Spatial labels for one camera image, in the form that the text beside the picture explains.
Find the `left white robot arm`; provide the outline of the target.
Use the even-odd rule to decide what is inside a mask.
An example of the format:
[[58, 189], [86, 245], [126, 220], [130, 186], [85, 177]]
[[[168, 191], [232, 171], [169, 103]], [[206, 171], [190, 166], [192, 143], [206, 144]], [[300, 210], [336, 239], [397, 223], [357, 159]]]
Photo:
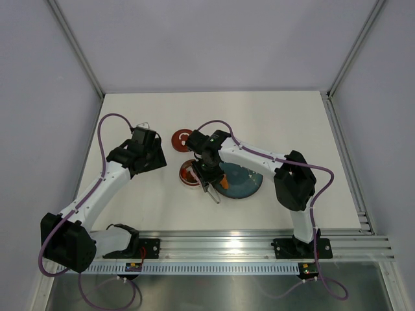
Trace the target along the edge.
[[134, 176], [167, 165], [157, 132], [143, 127], [131, 132], [130, 139], [104, 157], [100, 175], [78, 198], [58, 214], [47, 213], [41, 219], [39, 264], [49, 259], [82, 273], [96, 258], [142, 259], [147, 254], [139, 231], [128, 225], [93, 230], [104, 208]]

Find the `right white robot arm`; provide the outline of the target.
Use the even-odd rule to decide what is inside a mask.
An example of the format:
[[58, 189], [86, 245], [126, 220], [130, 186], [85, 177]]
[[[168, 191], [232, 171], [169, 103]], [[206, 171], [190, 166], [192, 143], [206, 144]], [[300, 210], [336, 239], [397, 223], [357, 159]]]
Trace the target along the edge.
[[210, 136], [194, 130], [185, 145], [195, 155], [192, 174], [204, 192], [224, 179], [221, 163], [239, 165], [273, 181], [276, 198], [290, 211], [294, 228], [292, 238], [273, 241], [276, 255], [288, 259], [314, 256], [318, 244], [309, 200], [315, 194], [316, 178], [301, 153], [292, 151], [280, 159], [276, 154], [240, 143], [232, 134], [221, 130]]

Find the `red round lid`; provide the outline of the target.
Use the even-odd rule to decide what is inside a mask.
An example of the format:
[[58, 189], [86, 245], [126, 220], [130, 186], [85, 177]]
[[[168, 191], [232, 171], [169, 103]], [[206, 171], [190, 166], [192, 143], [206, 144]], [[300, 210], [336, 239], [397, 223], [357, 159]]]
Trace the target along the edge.
[[171, 137], [172, 147], [181, 153], [188, 152], [188, 148], [185, 145], [188, 137], [192, 134], [192, 130], [189, 129], [180, 129], [173, 133]]

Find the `round steel lunch box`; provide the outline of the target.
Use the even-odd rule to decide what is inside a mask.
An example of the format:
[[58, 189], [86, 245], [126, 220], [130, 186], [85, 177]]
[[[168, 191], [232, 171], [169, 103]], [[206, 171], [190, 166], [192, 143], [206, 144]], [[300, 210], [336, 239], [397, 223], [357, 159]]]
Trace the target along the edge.
[[179, 169], [179, 178], [182, 184], [187, 187], [188, 189], [199, 189], [200, 183], [197, 178], [194, 177], [193, 167], [192, 163], [194, 162], [194, 159], [189, 159], [185, 161], [180, 169]]

